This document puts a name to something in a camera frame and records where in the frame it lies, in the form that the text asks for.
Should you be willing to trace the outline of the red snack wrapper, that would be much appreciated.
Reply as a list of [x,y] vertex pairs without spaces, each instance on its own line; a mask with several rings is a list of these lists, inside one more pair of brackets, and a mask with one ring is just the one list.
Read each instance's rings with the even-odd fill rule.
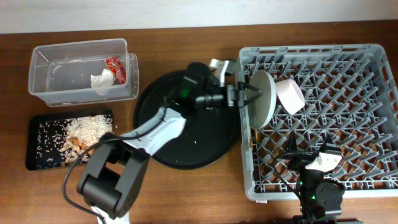
[[127,81],[126,71],[117,57],[106,59],[105,65],[110,70],[119,84],[125,84]]

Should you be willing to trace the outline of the pink bowl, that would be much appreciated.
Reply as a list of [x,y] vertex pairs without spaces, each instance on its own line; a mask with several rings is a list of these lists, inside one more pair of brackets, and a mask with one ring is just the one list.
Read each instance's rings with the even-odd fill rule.
[[289,114],[296,114],[305,106],[305,98],[297,83],[292,79],[275,83],[277,97]]

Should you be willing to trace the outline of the white napkin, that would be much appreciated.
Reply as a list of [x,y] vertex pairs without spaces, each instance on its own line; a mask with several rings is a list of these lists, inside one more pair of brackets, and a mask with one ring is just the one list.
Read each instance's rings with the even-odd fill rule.
[[109,87],[113,85],[115,77],[112,71],[104,68],[101,75],[91,75],[90,82],[91,87],[99,95],[107,95]]

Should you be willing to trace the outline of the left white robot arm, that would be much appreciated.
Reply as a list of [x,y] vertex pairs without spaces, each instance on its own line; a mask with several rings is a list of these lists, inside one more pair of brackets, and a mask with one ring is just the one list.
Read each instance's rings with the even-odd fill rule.
[[200,62],[182,71],[176,87],[164,97],[158,112],[135,130],[121,136],[107,133],[78,158],[92,152],[76,190],[90,208],[73,202],[62,184],[64,199],[75,208],[97,218],[99,223],[127,223],[150,158],[169,141],[179,137],[187,118],[199,109],[242,108],[264,94],[244,82],[238,87],[224,84],[228,61],[217,68],[219,76]]

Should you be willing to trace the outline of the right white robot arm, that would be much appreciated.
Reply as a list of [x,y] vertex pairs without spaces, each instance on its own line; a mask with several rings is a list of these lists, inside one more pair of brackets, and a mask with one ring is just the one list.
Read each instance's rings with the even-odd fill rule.
[[289,134],[285,151],[276,159],[288,161],[287,169],[298,173],[293,189],[286,185],[299,199],[301,215],[293,217],[293,223],[337,223],[341,215],[341,204],[345,187],[343,184],[326,179],[343,158],[339,146],[329,137],[316,151],[299,151],[295,132]]

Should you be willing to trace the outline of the grey plate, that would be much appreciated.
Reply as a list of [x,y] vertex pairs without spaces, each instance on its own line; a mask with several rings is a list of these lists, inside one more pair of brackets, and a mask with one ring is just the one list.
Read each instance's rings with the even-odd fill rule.
[[249,84],[263,91],[260,98],[248,105],[250,127],[261,129],[269,124],[274,115],[277,98],[275,81],[265,70],[258,70],[252,75]]

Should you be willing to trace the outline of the orange carrot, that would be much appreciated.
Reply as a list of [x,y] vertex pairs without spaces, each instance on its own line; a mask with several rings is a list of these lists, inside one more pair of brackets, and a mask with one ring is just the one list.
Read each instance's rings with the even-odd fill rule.
[[81,150],[86,150],[86,149],[88,148],[88,146],[87,146],[85,143],[80,142],[79,140],[76,140],[76,141],[75,141],[75,144],[76,144]]

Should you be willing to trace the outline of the rice and food scraps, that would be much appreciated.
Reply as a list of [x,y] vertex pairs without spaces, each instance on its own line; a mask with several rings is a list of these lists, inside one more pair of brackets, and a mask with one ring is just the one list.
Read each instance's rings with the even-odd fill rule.
[[65,145],[61,148],[61,151],[70,149],[67,153],[66,164],[64,166],[72,164],[80,154],[85,150],[81,150],[75,141],[85,143],[88,147],[97,143],[100,137],[106,133],[112,133],[113,127],[108,126],[104,121],[98,117],[85,117],[79,118],[76,121],[68,125],[67,140]]

